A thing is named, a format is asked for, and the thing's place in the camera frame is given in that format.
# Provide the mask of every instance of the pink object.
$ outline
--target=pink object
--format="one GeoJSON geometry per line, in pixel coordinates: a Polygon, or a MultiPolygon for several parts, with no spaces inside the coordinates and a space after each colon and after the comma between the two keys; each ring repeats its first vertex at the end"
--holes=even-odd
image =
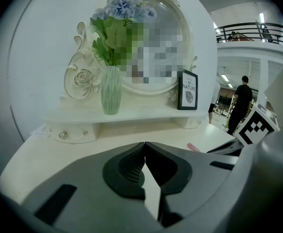
{"type": "Polygon", "coordinates": [[[191,143],[188,143],[187,146],[188,146],[188,148],[191,149],[192,151],[201,152],[201,151],[199,151],[195,146],[193,146],[191,143]]]}

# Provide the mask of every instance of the ceiling light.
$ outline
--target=ceiling light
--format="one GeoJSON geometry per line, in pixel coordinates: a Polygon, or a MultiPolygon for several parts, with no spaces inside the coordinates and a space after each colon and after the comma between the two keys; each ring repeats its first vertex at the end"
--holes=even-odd
{"type": "MultiPolygon", "coordinates": [[[[215,22],[213,22],[213,23],[214,23],[214,28],[216,29],[216,28],[217,28],[217,25],[215,24],[215,22]]],[[[219,29],[216,29],[216,32],[217,32],[217,33],[221,33],[219,29]]]]}
{"type": "Polygon", "coordinates": [[[229,82],[227,76],[225,76],[224,74],[221,74],[221,76],[223,77],[224,80],[226,80],[227,82],[229,82]]]}
{"type": "Polygon", "coordinates": [[[265,21],[264,21],[264,14],[263,14],[263,13],[260,13],[259,16],[260,16],[260,21],[261,21],[262,23],[265,23],[265,21]]]}

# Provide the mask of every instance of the black picture frame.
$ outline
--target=black picture frame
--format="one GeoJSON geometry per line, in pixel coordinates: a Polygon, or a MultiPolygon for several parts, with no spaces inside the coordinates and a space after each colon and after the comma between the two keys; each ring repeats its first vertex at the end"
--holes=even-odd
{"type": "Polygon", "coordinates": [[[198,75],[188,70],[183,70],[178,73],[178,105],[177,110],[196,110],[198,107],[198,75]],[[182,106],[182,92],[183,92],[183,73],[186,73],[196,79],[196,90],[195,90],[195,106],[182,106]]]}

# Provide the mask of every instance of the black pants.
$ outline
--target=black pants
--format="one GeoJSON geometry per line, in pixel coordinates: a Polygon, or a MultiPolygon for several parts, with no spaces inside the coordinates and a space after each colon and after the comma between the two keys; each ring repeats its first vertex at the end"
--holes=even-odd
{"type": "Polygon", "coordinates": [[[238,126],[239,122],[245,117],[246,112],[233,110],[229,120],[229,130],[228,134],[233,135],[236,127],[238,126]]]}

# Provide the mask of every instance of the white table surface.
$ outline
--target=white table surface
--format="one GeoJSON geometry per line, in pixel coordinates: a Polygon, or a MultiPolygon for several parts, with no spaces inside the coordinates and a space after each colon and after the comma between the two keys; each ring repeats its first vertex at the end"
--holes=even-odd
{"type": "Polygon", "coordinates": [[[152,141],[186,150],[187,144],[192,143],[207,152],[232,139],[208,123],[196,129],[182,129],[171,121],[108,124],[102,126],[96,141],[82,144],[32,135],[1,174],[0,192],[22,204],[36,186],[73,161],[131,143],[152,141]]]}

